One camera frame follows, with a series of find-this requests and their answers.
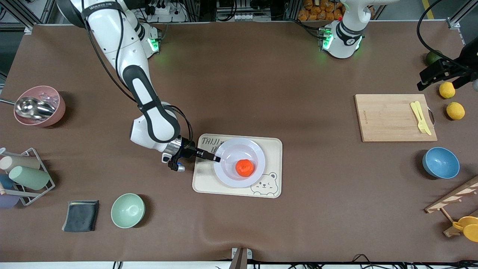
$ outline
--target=green cup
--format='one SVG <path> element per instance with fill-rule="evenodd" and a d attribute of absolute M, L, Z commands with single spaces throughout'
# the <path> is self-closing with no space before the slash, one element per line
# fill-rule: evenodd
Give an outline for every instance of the green cup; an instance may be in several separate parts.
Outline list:
<path fill-rule="evenodd" d="M 8 173 L 8 176 L 18 184 L 35 191 L 45 187 L 51 179 L 47 172 L 25 166 L 14 167 L 10 173 Z"/>

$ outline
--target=bear drawing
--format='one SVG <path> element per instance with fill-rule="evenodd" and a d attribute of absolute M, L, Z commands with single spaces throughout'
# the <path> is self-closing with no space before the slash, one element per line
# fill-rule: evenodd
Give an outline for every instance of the bear drawing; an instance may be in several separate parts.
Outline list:
<path fill-rule="evenodd" d="M 256 195 L 274 196 L 279 190 L 276 180 L 277 174 L 274 172 L 263 174 L 255 184 L 251 185 L 250 190 Z"/>

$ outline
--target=black cloth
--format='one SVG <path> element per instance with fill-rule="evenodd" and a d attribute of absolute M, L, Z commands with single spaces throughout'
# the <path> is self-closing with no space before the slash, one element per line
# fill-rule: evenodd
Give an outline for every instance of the black cloth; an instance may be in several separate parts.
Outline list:
<path fill-rule="evenodd" d="M 97 214 L 98 201 L 70 201 L 62 230 L 71 233 L 94 231 Z"/>

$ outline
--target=floor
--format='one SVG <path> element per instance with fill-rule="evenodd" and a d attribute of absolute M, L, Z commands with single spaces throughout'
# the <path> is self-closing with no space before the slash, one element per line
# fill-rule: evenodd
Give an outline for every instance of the floor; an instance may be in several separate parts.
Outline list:
<path fill-rule="evenodd" d="M 424 12 L 424 4 L 429 0 L 401 0 L 386 7 L 380 16 L 380 20 L 418 20 Z M 434 19 L 446 19 L 455 13 L 466 0 L 443 0 L 432 9 Z M 27 4 L 35 13 L 40 13 L 41 4 L 46 0 L 35 0 Z M 11 22 L 14 20 L 6 14 L 0 22 Z M 55 23 L 65 23 L 61 16 Z M 465 42 L 470 42 L 478 36 L 478 8 L 469 13 L 461 22 L 461 33 Z M 20 44 L 23 33 L 6 33 L 0 28 L 0 71 L 8 74 L 16 50 Z"/>

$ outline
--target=metal scoop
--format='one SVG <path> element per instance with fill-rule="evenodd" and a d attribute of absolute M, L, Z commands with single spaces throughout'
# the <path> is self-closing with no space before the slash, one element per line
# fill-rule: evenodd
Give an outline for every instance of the metal scoop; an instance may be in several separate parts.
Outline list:
<path fill-rule="evenodd" d="M 22 97 L 16 102 L 0 98 L 0 102 L 14 105 L 17 115 L 29 119 L 46 119 L 55 112 L 52 105 L 35 97 Z"/>

